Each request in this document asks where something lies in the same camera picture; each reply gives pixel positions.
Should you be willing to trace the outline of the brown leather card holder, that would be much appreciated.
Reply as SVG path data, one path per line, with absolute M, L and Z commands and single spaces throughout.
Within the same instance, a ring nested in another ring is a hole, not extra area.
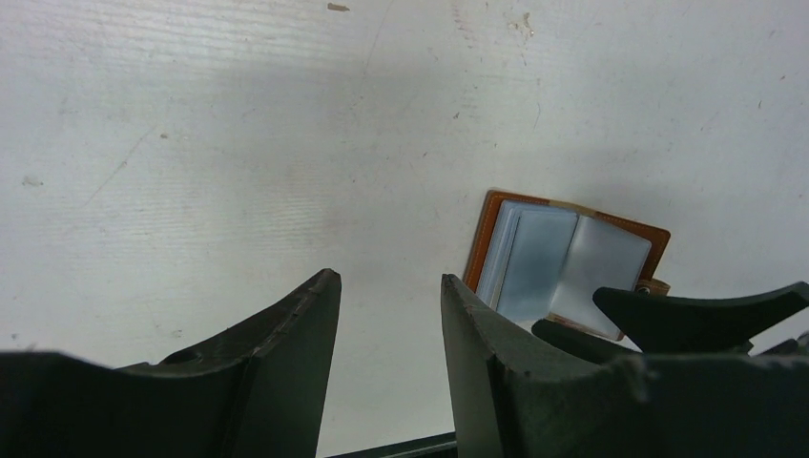
M 655 278 L 668 230 L 571 202 L 491 190 L 463 275 L 495 312 L 526 329 L 540 320 L 620 341 L 592 301 L 600 287 L 665 296 Z

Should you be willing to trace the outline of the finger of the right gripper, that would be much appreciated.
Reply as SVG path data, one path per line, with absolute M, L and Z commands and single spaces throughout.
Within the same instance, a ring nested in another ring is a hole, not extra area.
M 808 307 L 808 284 L 735 299 L 687 299 L 609 287 L 592 300 L 645 353 L 720 353 Z
M 545 343 L 592 364 L 603 365 L 638 354 L 622 345 L 548 320 L 537 321 L 531 327 L 531 333 Z

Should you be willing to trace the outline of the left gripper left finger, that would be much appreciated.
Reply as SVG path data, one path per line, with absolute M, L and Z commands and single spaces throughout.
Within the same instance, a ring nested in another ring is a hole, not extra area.
M 342 280 L 286 297 L 157 364 L 108 368 L 57 352 L 1 356 L 5 457 L 312 457 Z

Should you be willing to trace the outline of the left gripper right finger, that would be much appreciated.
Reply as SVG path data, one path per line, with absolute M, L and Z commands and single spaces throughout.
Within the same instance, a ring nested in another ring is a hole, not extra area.
M 808 347 L 645 353 L 592 364 L 444 275 L 441 315 L 462 457 L 804 457 Z

